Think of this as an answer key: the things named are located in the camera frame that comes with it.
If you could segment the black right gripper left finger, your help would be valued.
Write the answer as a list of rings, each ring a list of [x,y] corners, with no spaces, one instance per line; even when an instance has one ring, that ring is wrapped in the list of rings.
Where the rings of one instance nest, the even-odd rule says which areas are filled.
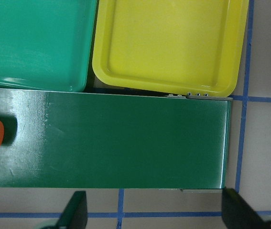
[[[61,217],[56,223],[57,229],[85,229],[87,226],[86,191],[76,191],[69,200]]]

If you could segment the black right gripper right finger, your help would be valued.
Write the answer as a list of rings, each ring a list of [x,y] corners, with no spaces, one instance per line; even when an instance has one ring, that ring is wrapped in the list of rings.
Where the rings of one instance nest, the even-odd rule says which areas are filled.
[[[268,229],[265,222],[233,188],[222,189],[221,217],[227,229]]]

